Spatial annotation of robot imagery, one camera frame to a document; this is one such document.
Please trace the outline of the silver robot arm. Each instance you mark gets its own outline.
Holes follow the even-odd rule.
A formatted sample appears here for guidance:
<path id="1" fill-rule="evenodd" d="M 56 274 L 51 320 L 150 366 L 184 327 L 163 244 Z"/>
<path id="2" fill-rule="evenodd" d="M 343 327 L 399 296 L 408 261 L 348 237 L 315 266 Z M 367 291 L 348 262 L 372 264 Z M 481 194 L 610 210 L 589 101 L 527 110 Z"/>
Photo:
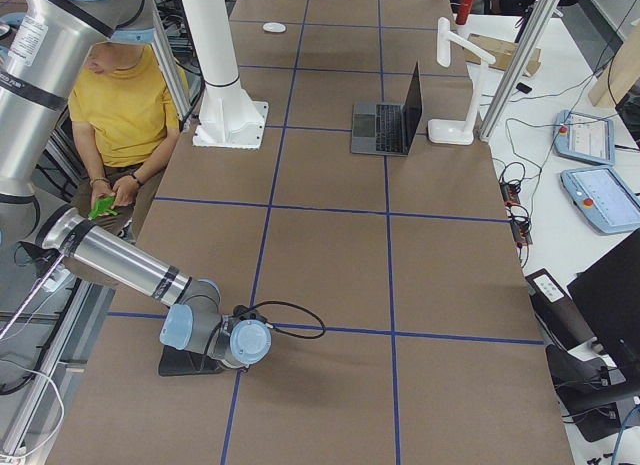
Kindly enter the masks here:
<path id="1" fill-rule="evenodd" d="M 161 342 L 215 370 L 260 361 L 271 346 L 253 308 L 218 311 L 215 283 L 194 280 L 119 237 L 139 231 L 180 135 L 172 55 L 153 47 L 154 0 L 26 0 L 1 68 L 1 239 L 55 249 L 70 267 L 123 283 L 168 309 Z M 36 163 L 68 112 L 86 176 L 72 203 L 36 188 Z"/>

